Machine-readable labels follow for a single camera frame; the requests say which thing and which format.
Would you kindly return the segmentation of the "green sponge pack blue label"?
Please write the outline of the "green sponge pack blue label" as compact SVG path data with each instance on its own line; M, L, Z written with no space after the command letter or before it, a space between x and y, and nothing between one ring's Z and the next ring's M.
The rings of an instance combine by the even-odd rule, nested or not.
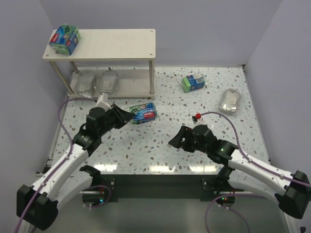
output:
M133 124L147 123L157 118L157 111L153 102L131 106L129 112L135 114L132 119Z

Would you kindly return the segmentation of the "green sponge pack red logo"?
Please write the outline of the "green sponge pack red logo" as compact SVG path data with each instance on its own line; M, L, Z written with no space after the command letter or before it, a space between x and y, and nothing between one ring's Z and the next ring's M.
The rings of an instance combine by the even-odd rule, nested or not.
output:
M72 55L81 40L78 27L62 24L52 35L49 46L57 54Z

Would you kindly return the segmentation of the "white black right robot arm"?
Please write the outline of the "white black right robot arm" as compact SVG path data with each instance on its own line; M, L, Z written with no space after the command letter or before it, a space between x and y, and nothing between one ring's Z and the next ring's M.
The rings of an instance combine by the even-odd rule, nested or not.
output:
M311 184L301 171L291 173L246 154L237 145L218 139L207 125L182 126L169 145L187 152L196 150L223 165L219 178L232 188L265 197L291 217L301 219L311 200Z

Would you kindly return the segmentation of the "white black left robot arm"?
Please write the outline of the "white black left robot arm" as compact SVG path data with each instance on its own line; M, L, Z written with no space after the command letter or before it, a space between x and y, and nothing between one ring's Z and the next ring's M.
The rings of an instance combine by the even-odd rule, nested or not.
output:
M101 145L102 137L112 129L120 129L135 114L117 105L104 102L91 108L78 133L69 141L69 148L49 171L30 186L22 185L17 191L17 216L15 232L22 221L46 230L59 213L56 195L73 171Z

